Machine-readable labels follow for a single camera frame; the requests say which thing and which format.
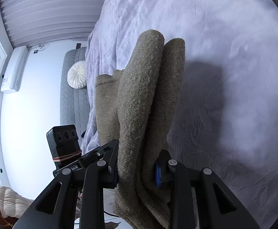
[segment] gray quilted cushion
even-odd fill
[[[68,85],[67,73],[73,64],[85,60],[86,47],[70,50],[65,54],[61,79],[61,125],[74,124],[82,143],[81,134],[86,130],[89,119],[90,105],[87,97],[87,87],[73,89]]]

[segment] white blanket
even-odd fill
[[[3,218],[20,218],[33,201],[22,197],[9,187],[0,186],[0,212]]]
[[[96,76],[124,69],[148,29],[186,43],[172,155],[211,167],[269,228],[278,217],[278,8],[272,0],[105,0],[86,54],[84,153],[98,146]]]

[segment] black camera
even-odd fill
[[[55,126],[46,136],[57,170],[81,157],[82,151],[75,125]]]

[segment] brown towel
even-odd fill
[[[167,148],[166,135],[181,86],[184,41],[171,40],[162,52],[163,42],[155,30],[142,33],[126,69],[113,76],[101,75],[96,84],[100,143],[120,140],[114,212],[140,229],[167,228],[169,220],[169,192],[155,196],[153,166],[160,150]]]

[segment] round white pillow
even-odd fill
[[[85,60],[76,62],[67,73],[68,84],[74,89],[86,86],[86,64]]]

